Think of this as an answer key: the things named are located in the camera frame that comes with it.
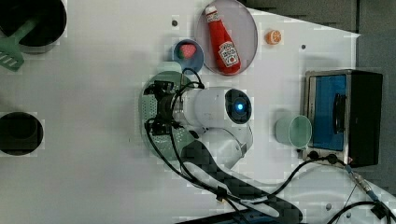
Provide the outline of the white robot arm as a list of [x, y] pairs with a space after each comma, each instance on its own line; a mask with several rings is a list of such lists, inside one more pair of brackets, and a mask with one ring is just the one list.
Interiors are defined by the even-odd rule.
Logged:
[[240, 204], [279, 224], [299, 224], [302, 211], [232, 168], [253, 145], [249, 97], [232, 88], [155, 80], [143, 90], [155, 106], [143, 117], [150, 148], [180, 177], [231, 206]]

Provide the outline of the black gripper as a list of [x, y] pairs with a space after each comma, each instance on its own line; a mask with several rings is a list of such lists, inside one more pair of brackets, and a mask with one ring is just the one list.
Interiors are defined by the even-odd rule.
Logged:
[[169, 135], [172, 131], [172, 126], [168, 123], [175, 121], [172, 105], [176, 94], [169, 93], [173, 88], [174, 83], [171, 81], [155, 80], [144, 90], [145, 95], [158, 94], [156, 119], [149, 119], [145, 123], [145, 129], [152, 135]]

